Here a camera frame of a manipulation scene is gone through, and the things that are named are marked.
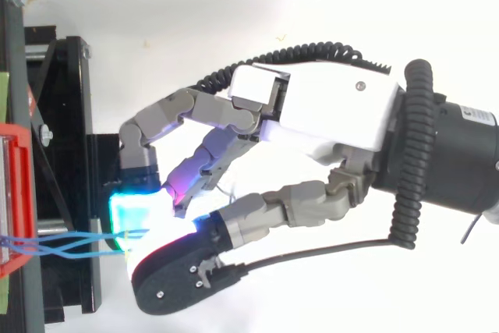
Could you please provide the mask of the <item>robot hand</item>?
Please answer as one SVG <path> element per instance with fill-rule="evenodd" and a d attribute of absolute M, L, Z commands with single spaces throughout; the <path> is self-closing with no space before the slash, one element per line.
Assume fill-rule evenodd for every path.
<path fill-rule="evenodd" d="M 236 284 L 247 264 L 220 256 L 274 228 L 316 227 L 361 204 L 393 117 L 399 85 L 355 63 L 253 62 L 226 72 L 225 97 L 183 88 L 119 129 L 121 186 L 109 200 L 116 232 L 144 228 L 128 266 L 139 309 L 174 314 Z M 259 142 L 301 151 L 331 168 L 327 181 L 250 193 L 198 218 L 190 201 L 212 190 Z"/>

